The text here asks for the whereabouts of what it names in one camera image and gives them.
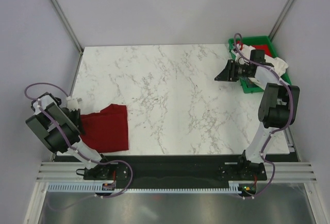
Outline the right aluminium frame post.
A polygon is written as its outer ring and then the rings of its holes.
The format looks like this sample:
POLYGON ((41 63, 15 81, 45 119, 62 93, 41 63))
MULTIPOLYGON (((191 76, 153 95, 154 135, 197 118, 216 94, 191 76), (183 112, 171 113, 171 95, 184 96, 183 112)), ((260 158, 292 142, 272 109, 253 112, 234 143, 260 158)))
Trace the right aluminium frame post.
POLYGON ((288 16, 290 10, 292 9, 292 7, 294 6, 294 3, 297 0, 287 0, 279 14, 279 16, 277 17, 268 37, 270 39, 270 41, 273 41, 278 33, 278 31, 280 30, 281 26, 283 25, 286 17, 288 16))

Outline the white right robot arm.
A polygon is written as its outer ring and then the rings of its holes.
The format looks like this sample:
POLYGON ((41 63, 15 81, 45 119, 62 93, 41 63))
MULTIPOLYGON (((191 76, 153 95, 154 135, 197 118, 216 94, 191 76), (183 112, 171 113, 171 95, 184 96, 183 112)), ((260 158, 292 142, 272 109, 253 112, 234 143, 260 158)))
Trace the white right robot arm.
POLYGON ((223 71, 214 79, 236 82, 240 77, 253 77, 264 88, 258 109, 258 130, 242 154, 244 162, 236 166, 237 176, 246 180, 255 173, 252 163, 260 164, 266 161, 272 137, 294 123, 300 88, 283 81, 274 70, 273 64, 265 60, 265 52, 259 49, 252 50, 250 58, 244 64, 237 60, 228 60, 223 71))

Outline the green plastic bin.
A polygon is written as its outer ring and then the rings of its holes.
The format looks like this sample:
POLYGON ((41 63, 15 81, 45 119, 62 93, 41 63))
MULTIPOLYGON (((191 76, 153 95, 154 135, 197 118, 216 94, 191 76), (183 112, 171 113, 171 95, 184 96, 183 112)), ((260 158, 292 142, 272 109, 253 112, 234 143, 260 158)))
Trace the green plastic bin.
MULTIPOLYGON (((276 73, 287 83, 291 84, 291 80, 286 73, 288 64, 278 57, 278 54, 267 36, 254 36, 254 37, 243 37, 243 54, 247 57, 248 53, 255 49, 261 49, 265 51, 266 62, 270 62, 275 66, 276 73)), ((252 94, 262 92, 263 89, 259 87, 259 83, 252 78, 240 78, 239 79, 244 94, 252 94)))

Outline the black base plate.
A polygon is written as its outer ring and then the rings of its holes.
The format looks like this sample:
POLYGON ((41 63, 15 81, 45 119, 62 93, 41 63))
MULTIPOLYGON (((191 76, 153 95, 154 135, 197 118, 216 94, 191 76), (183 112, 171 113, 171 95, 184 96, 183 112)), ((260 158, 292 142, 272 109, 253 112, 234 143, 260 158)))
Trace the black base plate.
POLYGON ((227 186, 231 181, 266 181, 263 163, 239 155, 104 156, 105 166, 84 169, 85 180, 114 180, 133 186, 227 186))

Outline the bright red t shirt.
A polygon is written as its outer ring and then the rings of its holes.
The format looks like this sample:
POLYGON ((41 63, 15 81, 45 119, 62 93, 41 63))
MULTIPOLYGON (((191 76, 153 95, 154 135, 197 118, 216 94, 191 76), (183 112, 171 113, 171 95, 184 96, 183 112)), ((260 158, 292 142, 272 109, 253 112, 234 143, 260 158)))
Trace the bright red t shirt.
POLYGON ((263 50, 265 52, 265 55, 272 57, 272 53, 270 52, 270 49, 268 45, 252 45, 255 49, 263 50))

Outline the left aluminium frame post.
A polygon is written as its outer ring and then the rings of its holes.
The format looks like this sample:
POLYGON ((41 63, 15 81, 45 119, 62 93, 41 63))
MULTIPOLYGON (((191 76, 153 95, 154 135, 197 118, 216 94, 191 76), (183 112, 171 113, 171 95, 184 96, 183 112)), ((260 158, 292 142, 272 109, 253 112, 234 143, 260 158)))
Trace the left aluminium frame post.
POLYGON ((83 52, 84 52, 84 49, 83 49, 81 43, 79 42, 79 40, 78 40, 78 38, 77 38, 77 36, 76 36, 76 34, 75 34, 71 24, 70 24, 68 18, 66 17, 59 1, 58 0, 49 0, 49 1, 51 3, 52 7, 54 8, 57 16, 59 17, 62 25, 64 26, 68 36, 70 37, 70 39, 73 42, 75 48, 77 49, 78 53, 80 55, 82 55, 83 52))

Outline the white t shirt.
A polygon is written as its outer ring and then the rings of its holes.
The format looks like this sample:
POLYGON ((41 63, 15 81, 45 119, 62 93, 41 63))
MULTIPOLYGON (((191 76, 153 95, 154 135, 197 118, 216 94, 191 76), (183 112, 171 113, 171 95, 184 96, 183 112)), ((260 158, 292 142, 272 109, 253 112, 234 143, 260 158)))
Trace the white t shirt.
MULTIPOLYGON (((244 56, 248 57, 251 54, 251 51, 254 50, 255 48, 252 45, 246 45, 243 44, 242 48, 241 48, 241 52, 244 54, 244 56)), ((243 59, 241 59, 241 56, 236 52, 236 49, 233 47, 232 49, 229 50, 229 52, 232 55, 232 58, 235 61, 238 61, 240 64, 247 64, 247 62, 243 59)), ((286 69, 289 67, 288 64, 281 58, 279 57, 269 57, 267 55, 265 55, 265 61, 266 63, 271 63, 274 66, 274 70, 275 72, 281 76, 282 78, 284 78, 284 74, 286 73, 286 69)), ((247 86, 247 89, 250 90, 252 88, 260 88, 262 90, 264 90, 265 88, 260 84, 260 82, 258 80, 256 80, 255 78, 246 78, 243 77, 242 78, 245 81, 245 84, 247 86)))

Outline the aluminium front rail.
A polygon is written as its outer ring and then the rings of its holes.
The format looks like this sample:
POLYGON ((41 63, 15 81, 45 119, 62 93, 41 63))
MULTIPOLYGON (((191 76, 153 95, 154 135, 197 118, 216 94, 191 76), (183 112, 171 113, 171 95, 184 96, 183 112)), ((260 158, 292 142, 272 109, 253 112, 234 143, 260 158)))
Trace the aluminium front rail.
MULTIPOLYGON (((317 178, 308 162, 275 162, 273 183, 315 183, 317 178)), ((43 162, 37 180, 40 182, 82 182, 76 174, 82 168, 80 162, 43 162)))

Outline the dark red t shirt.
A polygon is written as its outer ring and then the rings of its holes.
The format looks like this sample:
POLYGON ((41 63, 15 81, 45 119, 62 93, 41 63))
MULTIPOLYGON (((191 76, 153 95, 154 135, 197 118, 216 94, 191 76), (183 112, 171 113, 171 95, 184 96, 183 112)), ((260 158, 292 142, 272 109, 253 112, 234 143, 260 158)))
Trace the dark red t shirt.
POLYGON ((128 115, 125 105, 111 104, 100 112, 81 115, 85 131, 80 137, 99 153, 129 150, 128 115))

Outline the aluminium frame post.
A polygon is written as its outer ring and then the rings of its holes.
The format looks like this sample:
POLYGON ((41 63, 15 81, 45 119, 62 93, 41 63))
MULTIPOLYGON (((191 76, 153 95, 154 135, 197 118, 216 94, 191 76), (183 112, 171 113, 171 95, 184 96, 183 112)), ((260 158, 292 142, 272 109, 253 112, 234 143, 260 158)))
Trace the aluminium frame post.
POLYGON ((292 7, 294 6, 294 3, 297 0, 287 0, 279 14, 279 16, 277 17, 268 37, 270 39, 270 41, 273 41, 278 33, 278 31, 280 30, 281 26, 283 25, 286 17, 288 16, 290 10, 292 9, 292 7))
POLYGON ((83 52, 84 52, 84 49, 83 49, 81 43, 79 42, 79 40, 78 40, 78 38, 77 38, 77 36, 76 36, 76 34, 75 34, 71 24, 70 24, 68 18, 66 17, 59 1, 58 0, 49 0, 49 1, 51 3, 52 7, 54 8, 57 16, 59 17, 62 25, 64 26, 68 36, 70 37, 70 39, 73 42, 75 48, 77 49, 78 53, 80 55, 82 55, 83 52))

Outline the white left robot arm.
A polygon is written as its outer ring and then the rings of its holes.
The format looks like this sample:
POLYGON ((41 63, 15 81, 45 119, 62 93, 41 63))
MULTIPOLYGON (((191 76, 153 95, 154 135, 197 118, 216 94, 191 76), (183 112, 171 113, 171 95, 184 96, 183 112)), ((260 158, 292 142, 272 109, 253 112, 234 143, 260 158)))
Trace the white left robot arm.
POLYGON ((61 99, 46 92, 32 100, 33 115, 25 123, 52 153, 67 153, 81 161, 86 169, 95 168, 101 179, 109 179, 113 167, 106 158, 81 139, 85 133, 80 109, 61 107, 61 99))

